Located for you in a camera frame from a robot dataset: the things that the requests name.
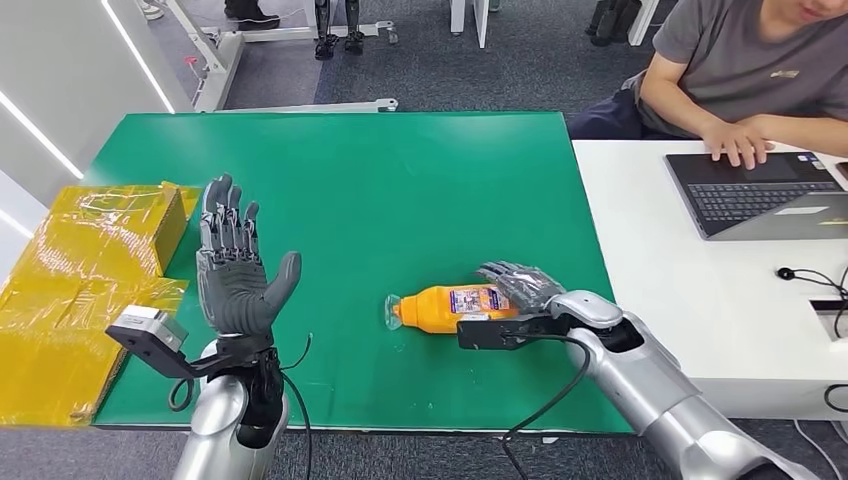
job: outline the floor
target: floor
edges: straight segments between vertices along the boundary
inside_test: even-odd
[[[202,25],[224,25],[220,0],[184,0]],[[301,0],[263,0],[267,13],[305,25]],[[655,19],[668,12],[663,0]],[[248,45],[227,108],[398,99],[401,110],[554,110],[567,117],[613,92],[647,64],[650,46],[598,49],[582,33],[594,2],[503,0],[490,17],[489,44],[479,49],[469,10],[466,33],[449,31],[447,0],[363,0],[363,23],[393,20],[398,45],[369,38],[361,57],[316,62],[312,42]],[[184,57],[198,55],[171,15],[150,24],[186,93],[196,78]],[[791,422],[739,420],[738,425],[823,479],[835,478]],[[830,424],[804,428],[848,474],[848,445]],[[169,478],[185,442],[179,432],[13,429],[0,431],[0,480],[151,480]],[[520,438],[515,451],[531,478],[671,478],[651,447],[636,437],[562,438],[545,445]],[[273,479],[301,478],[304,436],[280,445]],[[487,436],[353,435],[315,437],[314,479],[517,478]],[[773,471],[754,478],[781,478]]]

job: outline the green table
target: green table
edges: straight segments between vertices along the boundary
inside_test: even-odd
[[[223,172],[261,205],[269,274],[287,250],[303,254],[274,334],[284,364],[314,335],[290,374],[319,428],[504,430],[574,374],[556,342],[468,351],[453,336],[389,331],[388,294],[480,283],[481,262],[509,259],[612,298],[558,113],[130,115],[85,183],[203,186]],[[197,220],[167,271],[191,280],[177,314],[189,358],[213,338],[194,280]],[[166,405],[172,382],[130,358],[95,424],[187,424],[190,411]],[[532,428],[630,432],[590,380]]]

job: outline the plastic bottle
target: plastic bottle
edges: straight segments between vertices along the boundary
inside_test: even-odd
[[[386,326],[417,327],[427,333],[456,333],[461,319],[494,320],[518,315],[494,285],[430,287],[418,295],[389,295],[385,303]]]

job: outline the robotic arm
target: robotic arm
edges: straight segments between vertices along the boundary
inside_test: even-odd
[[[528,313],[516,319],[460,321],[461,347],[512,350],[534,340],[526,336],[546,334],[582,343],[591,352],[587,374],[681,478],[735,479],[764,464],[796,480],[818,478],[715,410],[632,313],[591,292],[566,292],[537,268],[497,262],[484,264],[478,273]],[[566,349],[575,365],[584,362],[581,346],[568,343]]]
[[[180,351],[185,330],[156,309],[127,307],[106,330],[163,376],[188,381],[186,401],[172,409],[188,406],[193,379],[201,379],[175,480],[264,478],[288,421],[283,383],[301,400],[280,368],[271,333],[300,279],[300,255],[285,255],[277,277],[267,281],[256,230],[259,205],[251,203],[242,220],[241,193],[229,175],[213,180],[203,193],[197,283],[217,339],[201,358],[186,361]]]

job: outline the power cord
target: power cord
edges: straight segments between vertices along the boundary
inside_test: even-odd
[[[795,430],[798,430],[798,433],[800,433],[801,436],[804,437],[804,440],[806,440],[807,443],[812,445],[813,448],[815,448],[819,452],[819,454],[821,454],[821,456],[824,457],[825,461],[827,461],[828,465],[830,465],[831,470],[833,470],[833,473],[836,474],[836,479],[837,480],[843,480],[842,474],[839,472],[839,469],[836,468],[836,464],[833,463],[833,460],[831,460],[830,456],[828,456],[828,454],[825,453],[824,449],[821,448],[819,446],[819,444],[817,444],[815,441],[813,441],[813,439],[810,438],[806,433],[804,433],[803,430],[801,430],[801,424],[798,423],[798,420],[792,420],[792,423],[795,424]]]
[[[833,429],[836,430],[836,434],[839,435],[839,438],[848,444],[848,431],[845,431],[845,427],[843,427],[843,422],[833,421],[830,422],[833,425]]]
[[[798,276],[799,273],[808,273],[810,275],[817,275],[818,277],[824,279],[817,280],[815,278],[810,278],[806,276]],[[836,289],[836,292],[839,294],[839,298],[842,299],[842,305],[839,307],[839,311],[836,312],[836,318],[833,320],[833,335],[836,338],[842,338],[842,335],[839,333],[839,320],[842,319],[842,314],[845,313],[845,310],[848,309],[848,289],[845,288],[845,278],[848,276],[848,267],[842,271],[842,276],[839,279],[839,283],[837,284],[827,275],[817,272],[815,270],[810,270],[809,268],[788,268],[781,267],[776,272],[777,276],[784,280],[801,280],[804,282],[815,283],[816,285],[823,285],[825,287],[833,287]]]
[[[290,370],[300,365],[300,362],[302,362],[303,359],[306,358],[306,354],[309,353],[310,347],[312,347],[312,332],[310,332],[309,336],[306,337],[306,347],[303,348],[303,353],[300,354],[297,361],[280,369],[280,373],[283,375],[283,381],[291,387],[292,392],[294,392],[294,396],[297,398],[300,411],[303,414],[303,427],[306,430],[306,480],[309,480],[309,476],[312,474],[312,425],[309,423],[309,413],[306,411],[306,402],[303,401],[303,397],[300,395],[300,390],[297,389],[292,379],[286,375],[286,370]]]
[[[182,402],[177,403],[177,392],[183,384],[186,385],[186,396]],[[171,391],[168,393],[168,408],[173,412],[182,412],[191,404],[192,398],[194,398],[194,379],[181,378],[174,382],[174,386],[171,387]]]
[[[830,399],[830,394],[833,393],[834,390],[839,390],[840,388],[848,388],[848,384],[837,383],[835,385],[831,385],[831,386],[827,387],[824,391],[824,403],[831,410],[834,410],[834,411],[839,412],[839,413],[848,413],[848,408],[840,407],[840,406],[836,405],[835,403],[833,403],[833,400]]]
[[[309,476],[312,474],[312,426],[309,424],[309,413],[306,411],[306,403],[300,395],[300,390],[297,389],[292,379],[286,375],[286,372],[281,370],[280,373],[283,375],[283,381],[289,384],[292,392],[294,392],[297,403],[300,405],[300,412],[303,414],[303,425],[306,429],[306,480],[309,480]]]
[[[580,365],[580,368],[577,370],[577,373],[574,374],[574,377],[571,379],[568,384],[563,387],[562,390],[559,391],[552,399],[548,401],[548,403],[542,405],[542,407],[536,410],[535,413],[530,415],[529,417],[522,420],[518,425],[512,427],[507,431],[503,437],[501,437],[501,447],[504,450],[507,458],[509,459],[512,466],[515,467],[515,470],[518,471],[518,474],[521,476],[522,480],[528,480],[527,474],[524,473],[524,469],[521,468],[521,464],[518,463],[518,459],[515,458],[515,455],[510,450],[508,442],[512,439],[512,436],[515,435],[519,430],[527,427],[531,423],[535,422],[542,415],[547,413],[548,410],[553,408],[554,405],[560,402],[566,395],[571,393],[571,390],[580,383],[580,380],[586,375],[586,371],[589,370],[589,363],[592,360],[592,351],[589,349],[589,346],[580,340],[575,340],[571,337],[567,337],[565,335],[543,335],[543,334],[532,334],[532,333],[514,333],[514,334],[505,334],[504,337],[515,337],[515,338],[535,338],[539,340],[559,340],[565,343],[571,343],[579,346],[583,349],[584,359],[583,364]]]
[[[157,7],[159,7],[159,8],[164,8],[164,9],[168,10],[169,12],[171,11],[171,7],[167,5],[167,3],[168,3],[167,1],[164,1],[164,2],[157,2],[156,0],[148,0],[148,2],[147,2],[147,3],[152,3],[152,4],[155,4],[155,5],[156,5]],[[293,16],[295,16],[295,15],[297,15],[298,13],[303,12],[303,11],[304,11],[304,9],[303,9],[303,8],[298,8],[297,10],[295,10],[295,11],[293,11],[293,12],[291,12],[291,13],[287,13],[287,14],[285,14],[285,15],[280,15],[280,20],[285,20],[285,19],[287,19],[287,18],[291,18],[291,17],[293,17]],[[188,10],[186,10],[186,13],[188,13],[188,14],[189,14],[189,15],[191,15],[192,17],[202,18],[202,19],[204,19],[204,20],[208,20],[208,21],[210,21],[210,22],[216,22],[216,23],[218,23],[218,22],[220,22],[220,21],[221,21],[221,19],[220,19],[220,18],[206,17],[206,16],[200,15],[200,14],[198,14],[198,13],[190,12],[190,11],[188,11]],[[245,19],[242,19],[242,20],[238,20],[238,19],[230,19],[230,18],[228,18],[228,19],[227,19],[227,22],[230,22],[230,23],[243,23],[243,22],[250,22],[250,23],[262,23],[261,21],[253,20],[253,19],[251,19],[251,18],[245,18]]]

